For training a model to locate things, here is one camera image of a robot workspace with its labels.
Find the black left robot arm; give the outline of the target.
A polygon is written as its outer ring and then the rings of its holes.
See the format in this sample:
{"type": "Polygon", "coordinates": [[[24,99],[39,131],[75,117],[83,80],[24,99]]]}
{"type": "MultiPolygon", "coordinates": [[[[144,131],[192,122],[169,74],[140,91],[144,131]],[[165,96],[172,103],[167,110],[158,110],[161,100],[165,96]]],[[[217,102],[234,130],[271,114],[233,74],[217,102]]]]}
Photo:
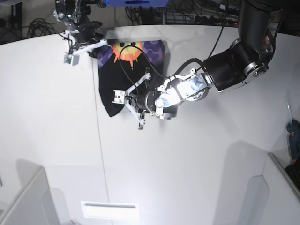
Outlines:
{"type": "Polygon", "coordinates": [[[156,71],[147,72],[130,88],[115,96],[121,98],[121,103],[143,129],[147,113],[169,120],[176,117],[179,105],[204,99],[210,88],[222,92],[248,84],[268,71],[268,64],[276,50],[284,9],[282,0],[242,0],[239,36],[227,50],[206,60],[189,59],[173,76],[156,82],[144,93],[134,94],[139,86],[158,75],[156,71]]]}

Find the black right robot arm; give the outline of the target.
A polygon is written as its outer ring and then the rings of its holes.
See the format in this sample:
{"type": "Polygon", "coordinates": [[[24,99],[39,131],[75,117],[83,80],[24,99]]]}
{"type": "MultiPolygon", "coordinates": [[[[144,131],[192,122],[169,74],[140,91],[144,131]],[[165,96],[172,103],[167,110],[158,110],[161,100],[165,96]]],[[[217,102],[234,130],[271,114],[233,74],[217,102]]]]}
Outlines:
{"type": "Polygon", "coordinates": [[[53,12],[59,23],[66,26],[65,34],[68,41],[68,52],[64,54],[64,63],[76,65],[83,53],[92,54],[96,48],[108,45],[102,34],[97,30],[102,26],[99,21],[91,21],[91,5],[105,8],[106,0],[57,0],[53,12]]]}

